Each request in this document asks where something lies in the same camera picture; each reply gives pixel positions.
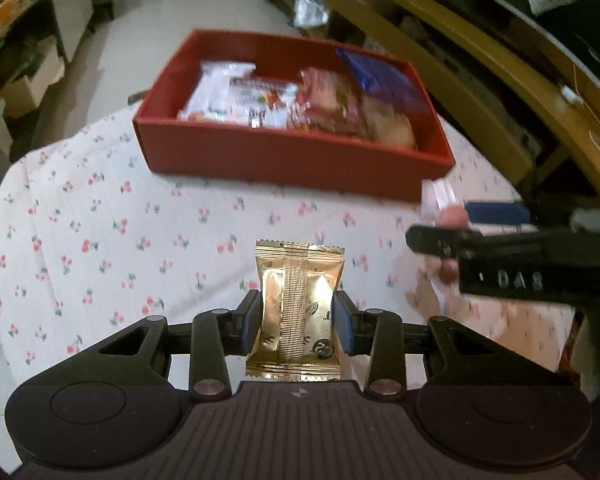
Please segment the white wafer packet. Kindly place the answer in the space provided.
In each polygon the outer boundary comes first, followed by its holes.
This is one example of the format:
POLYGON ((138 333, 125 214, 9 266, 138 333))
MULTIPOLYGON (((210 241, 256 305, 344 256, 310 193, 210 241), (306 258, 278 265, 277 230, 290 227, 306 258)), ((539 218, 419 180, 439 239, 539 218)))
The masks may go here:
POLYGON ((234 77, 249 76, 256 64, 235 61, 204 61, 200 64, 200 78, 192 95, 178 112, 179 120, 223 117, 224 98, 234 77))

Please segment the white cardboard box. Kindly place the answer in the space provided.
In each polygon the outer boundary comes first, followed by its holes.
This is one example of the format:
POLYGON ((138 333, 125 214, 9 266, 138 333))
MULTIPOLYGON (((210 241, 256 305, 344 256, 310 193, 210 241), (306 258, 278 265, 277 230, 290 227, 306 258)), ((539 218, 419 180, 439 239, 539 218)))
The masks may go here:
POLYGON ((4 116, 18 119, 37 110, 46 91, 65 76, 65 62, 53 38, 38 43, 32 61, 9 79, 0 91, 4 116))

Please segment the white date snack pouch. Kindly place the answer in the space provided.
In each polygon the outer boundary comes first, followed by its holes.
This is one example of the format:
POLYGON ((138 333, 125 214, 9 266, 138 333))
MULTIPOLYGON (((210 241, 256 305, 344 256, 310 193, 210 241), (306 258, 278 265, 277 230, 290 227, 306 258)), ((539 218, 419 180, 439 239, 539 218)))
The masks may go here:
POLYGON ((226 120, 251 128, 285 129, 297 91, 293 82, 233 77, 228 86, 226 120))

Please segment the gold foil snack packet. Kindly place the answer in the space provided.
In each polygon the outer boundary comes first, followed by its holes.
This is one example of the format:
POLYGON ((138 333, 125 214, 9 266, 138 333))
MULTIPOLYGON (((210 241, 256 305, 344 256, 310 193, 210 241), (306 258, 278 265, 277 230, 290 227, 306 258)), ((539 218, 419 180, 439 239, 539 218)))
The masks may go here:
POLYGON ((332 298, 340 284, 344 250, 259 240, 256 261, 262 321, 246 374, 278 382, 338 380, 332 298))

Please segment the purple blue snack bag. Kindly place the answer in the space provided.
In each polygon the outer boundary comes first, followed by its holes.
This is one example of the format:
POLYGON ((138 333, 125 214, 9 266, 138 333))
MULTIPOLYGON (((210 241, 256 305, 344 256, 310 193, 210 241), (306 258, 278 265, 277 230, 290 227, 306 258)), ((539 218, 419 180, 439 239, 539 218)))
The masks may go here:
POLYGON ((350 50, 338 49, 337 54, 366 96, 399 112, 424 112, 427 109, 427 101, 416 84, 391 64, 350 50))

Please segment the pink cake packet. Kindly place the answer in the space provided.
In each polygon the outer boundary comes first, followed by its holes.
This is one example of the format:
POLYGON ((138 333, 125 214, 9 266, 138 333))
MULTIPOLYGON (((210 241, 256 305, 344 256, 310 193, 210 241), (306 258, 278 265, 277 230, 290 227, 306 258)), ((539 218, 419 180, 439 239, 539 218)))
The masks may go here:
POLYGON ((302 70, 300 76, 302 83, 289 117, 294 128, 340 136, 366 136, 366 122, 358 95, 347 78, 315 67, 302 70))

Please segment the cluttered coffee table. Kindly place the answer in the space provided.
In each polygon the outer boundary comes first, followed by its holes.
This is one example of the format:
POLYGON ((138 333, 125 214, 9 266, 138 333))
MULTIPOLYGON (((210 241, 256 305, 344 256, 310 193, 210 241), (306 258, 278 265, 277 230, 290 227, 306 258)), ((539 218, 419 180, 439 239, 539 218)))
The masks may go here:
POLYGON ((15 0, 15 18, 0 31, 0 91, 23 66, 32 61, 38 43, 55 40, 65 62, 65 76, 48 88, 40 107, 18 119, 4 116, 0 98, 0 150, 14 162, 43 143, 52 109, 60 99, 76 51, 87 33, 93 0, 15 0))

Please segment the silver foil bag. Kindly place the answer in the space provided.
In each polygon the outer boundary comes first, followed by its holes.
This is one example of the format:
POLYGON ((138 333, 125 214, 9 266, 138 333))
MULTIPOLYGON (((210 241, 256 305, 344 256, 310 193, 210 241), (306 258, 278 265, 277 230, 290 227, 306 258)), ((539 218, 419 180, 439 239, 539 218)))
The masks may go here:
POLYGON ((326 25, 329 8, 326 0, 294 0, 294 27, 317 28, 326 25))

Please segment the cherry print tablecloth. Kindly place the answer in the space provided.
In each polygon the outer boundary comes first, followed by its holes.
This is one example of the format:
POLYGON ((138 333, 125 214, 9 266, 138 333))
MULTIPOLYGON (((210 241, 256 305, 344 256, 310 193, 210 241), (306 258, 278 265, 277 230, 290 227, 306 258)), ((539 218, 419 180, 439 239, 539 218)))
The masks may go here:
POLYGON ((341 247, 361 309, 419 323, 443 313, 549 370, 573 312, 464 300, 404 235, 415 204, 153 174, 132 108, 15 162, 0 186, 0 341, 16 382, 147 315, 187 323, 259 285, 258 240, 341 247))

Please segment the white bun packet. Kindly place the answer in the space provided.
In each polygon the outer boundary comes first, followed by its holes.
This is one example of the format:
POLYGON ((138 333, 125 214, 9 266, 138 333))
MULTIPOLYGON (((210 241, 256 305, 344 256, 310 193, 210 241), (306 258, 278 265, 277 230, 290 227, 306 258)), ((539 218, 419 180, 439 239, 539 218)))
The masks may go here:
POLYGON ((408 118, 391 106, 366 107, 364 110, 368 131, 380 144, 398 150, 416 148, 415 136, 408 118))

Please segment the red cardboard box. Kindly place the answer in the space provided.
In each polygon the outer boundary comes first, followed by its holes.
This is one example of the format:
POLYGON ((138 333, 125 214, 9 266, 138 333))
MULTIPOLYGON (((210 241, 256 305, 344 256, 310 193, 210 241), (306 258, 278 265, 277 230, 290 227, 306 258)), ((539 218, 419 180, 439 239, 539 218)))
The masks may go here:
POLYGON ((455 164, 412 64, 302 37, 195 30, 133 124, 157 174, 416 202, 455 164))

